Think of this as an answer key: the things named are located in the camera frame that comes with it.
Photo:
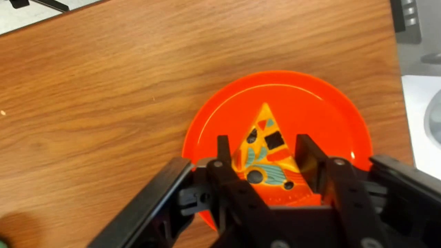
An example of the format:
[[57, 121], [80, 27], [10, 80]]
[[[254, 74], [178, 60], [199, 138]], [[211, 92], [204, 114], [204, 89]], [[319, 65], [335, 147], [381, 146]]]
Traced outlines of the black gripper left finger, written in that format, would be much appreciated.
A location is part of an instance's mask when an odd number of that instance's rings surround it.
[[232, 168], [229, 138], [217, 138], [217, 158], [209, 162], [209, 178], [215, 191], [210, 208], [220, 231], [215, 248], [268, 248], [271, 235], [265, 233], [264, 219], [269, 208]]

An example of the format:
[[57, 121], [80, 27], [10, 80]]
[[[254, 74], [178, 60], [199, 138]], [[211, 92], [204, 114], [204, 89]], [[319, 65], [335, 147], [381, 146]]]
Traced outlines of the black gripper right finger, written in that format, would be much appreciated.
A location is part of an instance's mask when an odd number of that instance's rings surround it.
[[386, 248], [386, 234], [355, 167], [327, 156], [306, 133], [297, 136], [295, 161], [322, 206], [306, 212], [313, 248]]

